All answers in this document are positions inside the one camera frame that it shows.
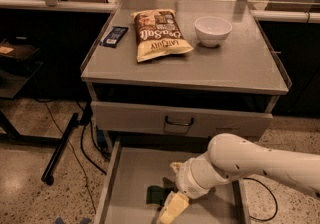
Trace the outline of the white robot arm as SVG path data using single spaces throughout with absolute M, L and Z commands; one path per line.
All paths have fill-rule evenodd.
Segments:
M 320 156 L 269 149 L 234 134 L 214 136 L 207 151 L 173 162 L 177 190 L 169 193 L 156 220 L 171 224 L 189 206 L 220 185 L 250 176 L 265 176 L 311 197 L 320 195 Z

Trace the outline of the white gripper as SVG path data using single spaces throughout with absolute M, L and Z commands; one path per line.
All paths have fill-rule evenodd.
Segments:
M 198 199 L 212 188 L 230 182 L 207 156 L 172 162 L 170 167 L 176 174 L 175 184 L 179 192 L 163 193 L 160 198 L 162 208 L 156 224 L 171 224 L 189 206 L 189 198 Z

